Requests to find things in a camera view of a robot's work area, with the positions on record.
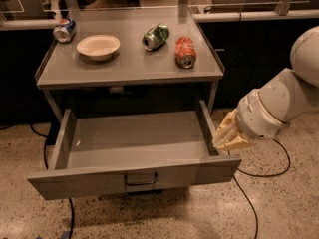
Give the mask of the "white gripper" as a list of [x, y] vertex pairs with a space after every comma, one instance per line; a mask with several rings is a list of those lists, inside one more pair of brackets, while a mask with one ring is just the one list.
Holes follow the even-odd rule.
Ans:
[[250, 137], [273, 139], [282, 127], [263, 105], [259, 90], [254, 89], [240, 99], [236, 110], [229, 112], [214, 134], [212, 143], [219, 150], [235, 150], [252, 146], [239, 129]]

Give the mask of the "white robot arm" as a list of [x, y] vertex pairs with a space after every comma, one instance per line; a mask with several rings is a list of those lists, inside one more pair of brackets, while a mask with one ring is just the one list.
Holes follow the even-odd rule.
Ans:
[[218, 150], [250, 147], [257, 139], [274, 139], [297, 117], [319, 110], [319, 27], [293, 44], [290, 68], [242, 97], [215, 132]]

